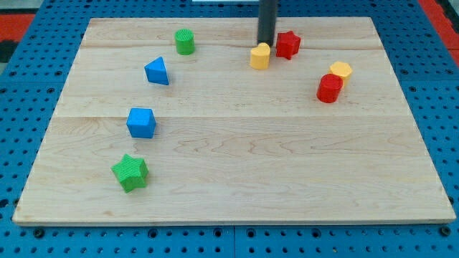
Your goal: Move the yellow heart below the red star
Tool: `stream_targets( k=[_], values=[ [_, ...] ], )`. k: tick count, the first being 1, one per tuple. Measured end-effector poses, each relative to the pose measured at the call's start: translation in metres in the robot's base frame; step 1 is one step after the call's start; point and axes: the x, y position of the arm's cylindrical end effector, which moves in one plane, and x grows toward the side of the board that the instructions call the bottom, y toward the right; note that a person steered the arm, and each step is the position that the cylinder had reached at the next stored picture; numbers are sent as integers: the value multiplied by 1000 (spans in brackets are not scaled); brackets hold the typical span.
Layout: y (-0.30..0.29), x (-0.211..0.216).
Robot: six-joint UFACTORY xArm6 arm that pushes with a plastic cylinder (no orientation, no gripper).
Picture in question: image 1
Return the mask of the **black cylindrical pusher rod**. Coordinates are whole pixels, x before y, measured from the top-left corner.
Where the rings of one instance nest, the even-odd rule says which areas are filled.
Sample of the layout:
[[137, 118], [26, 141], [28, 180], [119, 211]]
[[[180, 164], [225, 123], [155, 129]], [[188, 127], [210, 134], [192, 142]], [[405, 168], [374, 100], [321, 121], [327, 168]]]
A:
[[278, 0], [259, 0], [257, 21], [257, 43], [272, 46], [278, 14]]

